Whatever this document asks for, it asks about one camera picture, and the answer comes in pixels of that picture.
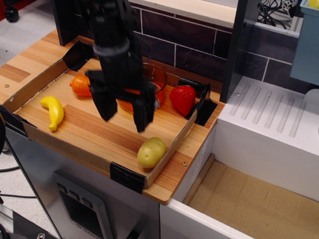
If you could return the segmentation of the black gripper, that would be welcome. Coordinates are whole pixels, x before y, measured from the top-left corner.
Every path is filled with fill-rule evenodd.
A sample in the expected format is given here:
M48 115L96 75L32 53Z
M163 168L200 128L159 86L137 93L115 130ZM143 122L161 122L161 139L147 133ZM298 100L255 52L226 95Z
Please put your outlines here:
M137 132L145 131L153 121L159 107L155 88L143 76L143 59L140 46L100 47L93 46L99 58L101 70L90 70L90 90L94 104L105 121L118 111L116 99L132 100L134 123ZM127 90L139 91L137 97Z

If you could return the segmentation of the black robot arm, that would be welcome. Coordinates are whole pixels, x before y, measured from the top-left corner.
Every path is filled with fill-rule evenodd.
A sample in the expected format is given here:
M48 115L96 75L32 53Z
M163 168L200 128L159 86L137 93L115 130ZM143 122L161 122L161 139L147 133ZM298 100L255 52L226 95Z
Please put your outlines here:
M129 102L137 131L143 132L153 121L157 100L156 87L143 76L134 9L127 0L81 0L79 8L101 65L100 71L86 72L100 116L108 121L117 112L117 100Z

